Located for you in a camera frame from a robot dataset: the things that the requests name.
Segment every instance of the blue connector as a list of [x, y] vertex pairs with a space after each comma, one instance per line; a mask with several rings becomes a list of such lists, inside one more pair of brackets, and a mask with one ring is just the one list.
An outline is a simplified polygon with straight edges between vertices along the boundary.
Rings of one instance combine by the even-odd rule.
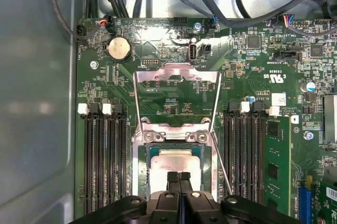
[[301, 223], [311, 223], [311, 191], [299, 187], [299, 215]]

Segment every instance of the green circuit board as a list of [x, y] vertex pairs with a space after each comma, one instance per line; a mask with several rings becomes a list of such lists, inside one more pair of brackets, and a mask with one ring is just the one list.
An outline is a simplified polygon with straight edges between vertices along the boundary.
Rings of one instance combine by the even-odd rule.
[[[84, 19], [79, 27], [90, 30], [97, 21]], [[196, 22], [201, 23], [201, 31], [193, 28]], [[337, 144], [324, 138], [323, 121], [323, 97], [335, 91], [337, 36], [297, 35], [282, 23], [222, 30], [209, 22], [203, 18], [113, 19], [109, 32], [102, 27], [78, 46], [77, 103], [87, 104], [88, 115], [77, 116], [76, 218], [134, 194], [133, 183], [138, 184], [136, 193], [148, 198], [149, 156], [157, 156], [163, 146], [191, 149], [192, 156], [200, 157], [201, 188], [214, 192], [212, 151], [203, 144], [139, 147], [138, 181], [133, 179], [132, 138], [138, 123], [134, 72], [156, 71], [165, 63], [189, 62], [198, 71], [221, 74], [214, 131], [235, 193], [300, 219], [304, 214], [300, 216], [300, 187], [306, 187], [312, 199], [318, 192], [322, 198], [318, 188], [324, 167], [337, 165], [333, 151]], [[296, 20], [292, 25], [317, 32], [332, 23]], [[115, 36], [131, 45], [125, 62], [116, 62], [107, 52], [106, 42]], [[197, 40], [193, 60], [189, 57], [192, 38]], [[314, 91], [305, 89], [307, 82], [315, 83]], [[175, 127], [211, 119], [217, 84], [176, 76], [139, 83], [141, 117]], [[247, 101], [255, 113], [240, 111], [241, 102]], [[104, 103], [111, 104], [111, 118], [100, 114]], [[266, 113], [271, 106], [280, 109], [278, 116]], [[306, 138], [308, 132], [313, 139]], [[257, 181], [257, 188], [252, 181]], [[217, 200], [226, 195], [219, 168]], [[306, 214], [313, 223], [321, 214], [315, 207], [320, 203], [310, 201]], [[334, 223], [329, 220], [333, 221], [331, 216], [326, 223]]]

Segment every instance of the screw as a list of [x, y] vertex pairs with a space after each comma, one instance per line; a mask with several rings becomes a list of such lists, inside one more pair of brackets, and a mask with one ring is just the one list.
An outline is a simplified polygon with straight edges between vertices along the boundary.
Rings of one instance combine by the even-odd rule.
[[98, 62], [97, 61], [91, 61], [90, 67], [93, 70], [97, 70], [98, 69]]
[[234, 198], [228, 198], [227, 201], [231, 204], [236, 204], [237, 203], [237, 200], [234, 199]]
[[131, 204], [138, 204], [140, 201], [137, 199], [131, 200]]
[[312, 132], [305, 131], [304, 132], [304, 139], [307, 140], [307, 141], [310, 141], [310, 140], [314, 139], [314, 134]]
[[200, 32], [202, 30], [202, 24], [199, 23], [199, 22], [196, 22], [193, 24], [193, 29], [196, 31], [196, 32]]
[[207, 136], [206, 136], [206, 134], [201, 133], [201, 134], [198, 135], [198, 139], [199, 139], [199, 141], [204, 142], [204, 141], [207, 140]]
[[152, 141], [153, 140], [153, 134], [152, 133], [146, 133], [144, 136], [145, 141]]
[[198, 192], [192, 192], [191, 195], [192, 195], [193, 198], [200, 197], [200, 193], [198, 193]]

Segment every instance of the black ram slot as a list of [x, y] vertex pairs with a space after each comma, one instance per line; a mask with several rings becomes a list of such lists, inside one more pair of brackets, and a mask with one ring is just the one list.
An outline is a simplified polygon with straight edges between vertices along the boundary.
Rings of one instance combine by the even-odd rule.
[[265, 141], [265, 135], [266, 135], [266, 124], [265, 119], [260, 118], [259, 119], [259, 131], [258, 131], [258, 156], [259, 159], [257, 161], [258, 163], [258, 173], [257, 173], [257, 184], [259, 186], [258, 192], [259, 192], [259, 203], [264, 204], [264, 141]]
[[96, 163], [96, 194], [97, 194], [97, 205], [96, 209], [103, 207], [103, 182], [104, 182], [104, 120], [102, 118], [97, 119], [97, 163]]
[[252, 144], [253, 144], [253, 130], [252, 130], [252, 118], [247, 117], [247, 134], [246, 134], [246, 172], [247, 172], [247, 199], [253, 200], [253, 179], [252, 174], [254, 170], [251, 169], [251, 163], [253, 162], [253, 154], [252, 154]]
[[107, 203], [111, 204], [115, 198], [115, 120], [107, 120]]
[[240, 157], [240, 196], [246, 198], [247, 187], [247, 157], [246, 157], [246, 136], [247, 136], [247, 115], [241, 114], [240, 116], [240, 151], [238, 156]]
[[235, 118], [235, 181], [234, 181], [234, 194], [240, 195], [240, 184], [241, 184], [241, 158], [240, 158], [240, 117]]
[[92, 119], [86, 117], [84, 122], [84, 214], [92, 212]]
[[[224, 117], [223, 123], [223, 158], [224, 158], [224, 166], [227, 172], [227, 176], [229, 182], [231, 182], [231, 165], [230, 165], [230, 144], [229, 144], [229, 118], [227, 116]], [[228, 195], [226, 184], [224, 184], [225, 195]]]
[[120, 166], [118, 188], [120, 198], [126, 197], [126, 121], [125, 118], [118, 120], [118, 142], [120, 144]]
[[260, 151], [259, 151], [259, 135], [260, 135], [260, 118], [258, 114], [252, 115], [252, 162], [250, 165], [250, 169], [252, 172], [252, 183], [253, 183], [253, 190], [252, 190], [252, 200], [255, 202], [259, 201], [259, 159], [260, 159]]

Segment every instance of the chip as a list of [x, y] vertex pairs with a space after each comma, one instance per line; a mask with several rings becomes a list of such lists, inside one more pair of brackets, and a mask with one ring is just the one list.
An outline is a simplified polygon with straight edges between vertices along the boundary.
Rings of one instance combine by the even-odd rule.
[[268, 135], [279, 137], [279, 124], [277, 122], [268, 122]]
[[234, 70], [225, 71], [226, 78], [234, 78]]
[[248, 36], [247, 48], [260, 48], [260, 36]]
[[277, 211], [277, 208], [278, 208], [279, 205], [274, 200], [268, 199], [267, 206], [269, 208]]
[[305, 95], [305, 100], [307, 102], [315, 102], [317, 100], [317, 94], [316, 93], [307, 93]]
[[227, 88], [233, 88], [234, 87], [234, 81], [226, 81], [226, 82], [224, 82], [224, 85]]
[[323, 57], [323, 49], [322, 45], [311, 45], [310, 46], [310, 57]]
[[268, 164], [268, 176], [273, 179], [279, 179], [279, 167], [276, 165], [269, 163]]

